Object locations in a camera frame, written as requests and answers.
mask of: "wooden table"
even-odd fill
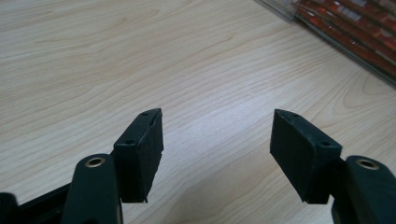
[[[0,191],[25,203],[163,109],[148,204],[125,223],[332,223],[269,153],[275,108],[396,173],[396,91],[253,0],[0,3]]]

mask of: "small hole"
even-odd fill
[[[321,144],[322,144],[323,146],[325,146],[325,147],[328,147],[328,146],[330,145],[330,143],[328,143],[328,142],[321,142]]]
[[[372,161],[359,159],[359,160],[356,160],[356,163],[359,166],[361,166],[363,168],[366,168],[366,169],[369,169],[369,170],[378,170],[379,169],[379,166],[377,164],[375,164],[374,162],[372,162]]]
[[[134,144],[136,144],[136,141],[135,140],[126,140],[125,144],[126,145],[134,145]]]
[[[103,163],[105,163],[105,159],[97,157],[97,158],[93,158],[93,159],[90,159],[87,162],[85,162],[85,166],[92,168],[92,167],[100,166]]]

